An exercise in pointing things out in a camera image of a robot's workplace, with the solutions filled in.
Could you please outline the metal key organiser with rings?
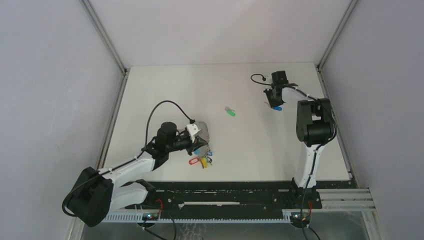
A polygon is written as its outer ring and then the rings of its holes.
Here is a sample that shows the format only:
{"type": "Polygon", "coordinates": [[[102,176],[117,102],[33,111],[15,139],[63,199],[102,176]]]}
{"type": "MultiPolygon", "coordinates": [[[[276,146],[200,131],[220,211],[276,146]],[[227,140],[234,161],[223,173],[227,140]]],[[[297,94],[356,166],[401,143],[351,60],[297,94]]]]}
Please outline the metal key organiser with rings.
{"type": "Polygon", "coordinates": [[[196,125],[199,127],[199,137],[202,146],[194,151],[203,169],[206,169],[210,163],[210,134],[207,124],[204,121],[197,121],[196,125]]]}

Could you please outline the key with blue tag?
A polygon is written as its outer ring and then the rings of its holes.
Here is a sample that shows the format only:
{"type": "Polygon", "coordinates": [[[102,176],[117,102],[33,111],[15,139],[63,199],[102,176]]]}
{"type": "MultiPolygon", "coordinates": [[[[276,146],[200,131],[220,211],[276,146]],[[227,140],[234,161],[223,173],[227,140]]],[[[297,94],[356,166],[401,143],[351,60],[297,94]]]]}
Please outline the key with blue tag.
{"type": "Polygon", "coordinates": [[[266,102],[266,104],[267,104],[267,106],[269,107],[269,108],[271,108],[271,109],[273,109],[273,110],[275,110],[275,111],[282,111],[283,109],[282,109],[282,107],[280,107],[280,106],[271,106],[269,103],[267,103],[266,102]]]}

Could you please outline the red tagged key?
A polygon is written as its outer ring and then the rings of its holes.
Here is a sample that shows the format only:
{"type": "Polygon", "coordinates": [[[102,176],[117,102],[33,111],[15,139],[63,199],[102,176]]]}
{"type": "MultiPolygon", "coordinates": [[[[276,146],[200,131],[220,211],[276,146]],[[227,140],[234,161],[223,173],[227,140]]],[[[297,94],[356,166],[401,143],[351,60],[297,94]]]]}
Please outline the red tagged key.
{"type": "Polygon", "coordinates": [[[194,164],[198,163],[199,161],[200,161],[200,160],[199,160],[199,158],[198,158],[198,157],[195,157],[195,158],[190,159],[190,160],[188,161],[188,163],[189,163],[190,165],[194,165],[194,164]]]}

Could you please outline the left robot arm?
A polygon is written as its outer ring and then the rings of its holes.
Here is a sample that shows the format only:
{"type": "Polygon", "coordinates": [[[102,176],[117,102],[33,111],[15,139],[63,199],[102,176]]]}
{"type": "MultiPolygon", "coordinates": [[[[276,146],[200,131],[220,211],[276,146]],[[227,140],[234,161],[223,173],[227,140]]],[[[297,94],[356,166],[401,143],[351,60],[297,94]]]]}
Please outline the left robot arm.
{"type": "Polygon", "coordinates": [[[85,168],[62,202],[62,211],[82,220],[88,227],[102,222],[109,212],[140,204],[149,209],[156,203],[153,186],[141,179],[169,160],[172,152],[189,155],[209,146],[207,124],[197,121],[182,131],[173,122],[164,122],[156,136],[134,156],[109,168],[85,168]]]}

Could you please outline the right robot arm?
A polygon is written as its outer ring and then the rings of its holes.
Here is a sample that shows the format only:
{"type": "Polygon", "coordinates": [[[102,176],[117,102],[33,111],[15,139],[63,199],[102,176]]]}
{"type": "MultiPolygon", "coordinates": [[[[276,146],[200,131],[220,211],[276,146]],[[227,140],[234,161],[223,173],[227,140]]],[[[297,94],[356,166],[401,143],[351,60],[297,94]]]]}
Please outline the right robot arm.
{"type": "Polygon", "coordinates": [[[297,84],[288,81],[284,70],[275,71],[268,76],[262,75],[259,83],[266,86],[263,92],[270,108],[296,104],[295,132],[301,149],[294,184],[304,190],[314,188],[322,151],[326,144],[336,138],[338,130],[331,101],[302,91],[297,84]]]}

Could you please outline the key with green tag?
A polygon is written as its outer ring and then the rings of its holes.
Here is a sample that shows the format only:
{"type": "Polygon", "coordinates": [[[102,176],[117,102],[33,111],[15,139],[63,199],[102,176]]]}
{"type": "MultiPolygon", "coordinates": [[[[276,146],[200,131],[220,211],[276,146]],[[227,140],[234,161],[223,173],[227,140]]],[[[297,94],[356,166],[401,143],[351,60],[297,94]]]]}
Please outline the key with green tag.
{"type": "Polygon", "coordinates": [[[233,109],[231,109],[230,107],[226,106],[226,107],[224,108],[224,110],[225,110],[225,111],[226,111],[226,113],[227,113],[227,114],[229,114],[230,116],[232,116],[232,117],[235,117],[235,116],[236,116],[235,111],[234,111],[233,109]]]}

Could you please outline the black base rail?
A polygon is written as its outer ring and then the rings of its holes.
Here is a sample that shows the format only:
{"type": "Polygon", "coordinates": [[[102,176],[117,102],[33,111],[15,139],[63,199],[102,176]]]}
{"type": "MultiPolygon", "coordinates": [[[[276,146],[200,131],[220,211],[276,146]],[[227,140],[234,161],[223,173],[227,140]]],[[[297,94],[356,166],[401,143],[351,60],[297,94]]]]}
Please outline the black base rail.
{"type": "Polygon", "coordinates": [[[152,181],[142,205],[175,220],[281,220],[284,211],[306,216],[323,207],[318,191],[290,181],[152,181]]]}

